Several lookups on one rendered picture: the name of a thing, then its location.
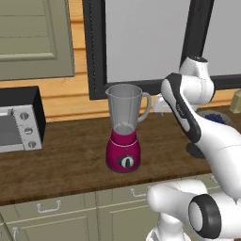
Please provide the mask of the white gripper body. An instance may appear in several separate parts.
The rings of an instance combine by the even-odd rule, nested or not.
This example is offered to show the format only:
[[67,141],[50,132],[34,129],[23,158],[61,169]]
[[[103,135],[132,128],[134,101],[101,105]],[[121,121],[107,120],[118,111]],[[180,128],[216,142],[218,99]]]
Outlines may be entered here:
[[169,113],[171,111],[169,105],[166,103],[161,94],[153,97],[153,111],[155,113]]

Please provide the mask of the magenta blender with clear jug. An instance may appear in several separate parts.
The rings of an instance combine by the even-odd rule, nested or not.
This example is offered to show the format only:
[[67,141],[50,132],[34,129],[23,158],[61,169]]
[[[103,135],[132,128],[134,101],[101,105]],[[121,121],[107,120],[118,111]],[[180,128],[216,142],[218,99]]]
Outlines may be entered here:
[[120,173],[132,172],[140,166],[137,124],[151,109],[151,95],[130,84],[117,84],[105,91],[108,97],[111,136],[105,152],[106,165]]

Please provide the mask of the grey bowl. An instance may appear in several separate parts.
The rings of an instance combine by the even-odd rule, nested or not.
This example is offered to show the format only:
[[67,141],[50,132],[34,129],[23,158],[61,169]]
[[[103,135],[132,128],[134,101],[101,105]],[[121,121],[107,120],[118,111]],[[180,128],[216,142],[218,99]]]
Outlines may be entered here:
[[202,111],[198,111],[198,114],[204,118],[205,115],[207,114],[211,114],[211,113],[215,113],[215,114],[219,114],[222,119],[224,119],[225,121],[225,125],[229,125],[229,126],[233,126],[233,122],[232,120],[225,114],[221,113],[221,112],[218,112],[218,111],[215,111],[215,110],[202,110]]

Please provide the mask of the blue berries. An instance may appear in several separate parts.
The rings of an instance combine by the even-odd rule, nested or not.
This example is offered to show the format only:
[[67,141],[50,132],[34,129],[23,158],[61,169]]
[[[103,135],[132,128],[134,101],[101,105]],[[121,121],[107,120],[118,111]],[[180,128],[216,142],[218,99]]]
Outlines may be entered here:
[[219,114],[211,113],[211,114],[205,115],[204,117],[209,121],[214,121],[222,124],[225,123],[224,119],[222,119],[222,117]]

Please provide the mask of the black framed window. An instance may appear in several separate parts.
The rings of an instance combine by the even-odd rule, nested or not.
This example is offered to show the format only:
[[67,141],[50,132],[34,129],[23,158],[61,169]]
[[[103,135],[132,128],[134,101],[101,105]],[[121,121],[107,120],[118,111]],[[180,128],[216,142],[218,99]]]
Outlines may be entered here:
[[83,0],[83,16],[91,100],[120,82],[155,95],[188,56],[241,88],[241,0]]

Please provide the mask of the olive green box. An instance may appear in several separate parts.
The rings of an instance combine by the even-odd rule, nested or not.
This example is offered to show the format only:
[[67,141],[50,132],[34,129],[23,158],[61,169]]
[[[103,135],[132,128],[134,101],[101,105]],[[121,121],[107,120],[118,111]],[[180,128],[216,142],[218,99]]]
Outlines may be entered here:
[[241,113],[241,89],[236,91],[230,105],[230,111],[234,114]]

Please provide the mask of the olive drawer front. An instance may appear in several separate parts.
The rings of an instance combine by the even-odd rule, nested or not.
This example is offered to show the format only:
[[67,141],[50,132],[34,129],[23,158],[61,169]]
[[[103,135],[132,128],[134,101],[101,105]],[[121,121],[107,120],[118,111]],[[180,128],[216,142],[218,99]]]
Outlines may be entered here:
[[213,174],[207,173],[207,174],[197,175],[196,179],[202,181],[205,184],[209,193],[221,192],[222,189],[220,188],[219,184],[216,184],[215,182],[210,180],[211,175]]
[[[37,204],[44,206],[55,206],[56,201],[61,200],[62,204],[57,212],[49,214],[39,214]],[[6,222],[29,220],[34,218],[57,217],[74,212],[88,210],[96,206],[95,193],[83,193],[70,196],[62,196],[52,199],[30,201],[11,205],[0,206],[0,216]]]
[[120,203],[126,203],[129,201],[139,201],[139,200],[145,200],[144,198],[135,198],[131,192],[131,188],[135,188],[137,191],[146,190],[148,191],[148,188],[151,187],[151,184],[143,184],[143,185],[131,185],[131,186],[125,186],[125,187],[119,187],[119,188],[113,188],[113,189],[107,189],[98,191],[96,193],[98,197],[98,204],[100,206],[107,206],[107,205],[114,205],[114,204],[120,204]]

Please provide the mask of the black and silver toaster oven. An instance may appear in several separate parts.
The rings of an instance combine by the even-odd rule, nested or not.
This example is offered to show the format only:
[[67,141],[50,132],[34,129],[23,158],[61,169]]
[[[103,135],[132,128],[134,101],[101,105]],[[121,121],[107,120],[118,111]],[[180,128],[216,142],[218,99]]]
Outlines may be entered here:
[[40,150],[45,126],[37,86],[0,88],[0,153]]

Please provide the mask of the olive wall cupboard door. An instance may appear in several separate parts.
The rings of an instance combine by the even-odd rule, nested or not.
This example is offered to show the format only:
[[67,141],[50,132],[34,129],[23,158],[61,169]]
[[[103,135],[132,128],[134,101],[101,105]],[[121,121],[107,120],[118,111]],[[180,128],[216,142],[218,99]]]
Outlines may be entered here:
[[0,0],[0,81],[73,75],[68,0]]

